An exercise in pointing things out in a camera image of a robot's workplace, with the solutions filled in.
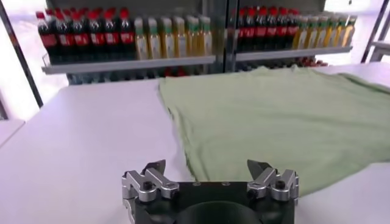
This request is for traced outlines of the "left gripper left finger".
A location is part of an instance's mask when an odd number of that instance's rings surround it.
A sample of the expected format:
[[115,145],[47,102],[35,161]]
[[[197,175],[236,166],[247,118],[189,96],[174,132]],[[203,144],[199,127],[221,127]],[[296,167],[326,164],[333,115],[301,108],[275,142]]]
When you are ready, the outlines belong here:
[[135,221],[135,200],[150,203],[162,198],[173,200],[178,195],[180,185],[164,176],[166,160],[148,163],[138,173],[136,170],[125,171],[122,175],[122,203],[127,209],[131,224]]

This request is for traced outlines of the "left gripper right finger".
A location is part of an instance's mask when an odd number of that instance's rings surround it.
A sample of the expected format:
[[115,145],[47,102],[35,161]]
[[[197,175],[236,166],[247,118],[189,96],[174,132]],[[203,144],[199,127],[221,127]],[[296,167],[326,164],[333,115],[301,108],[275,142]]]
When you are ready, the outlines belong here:
[[280,173],[265,162],[247,160],[247,167],[253,178],[247,183],[247,193],[251,199],[271,197],[275,201],[299,201],[299,176],[296,171],[286,169]]

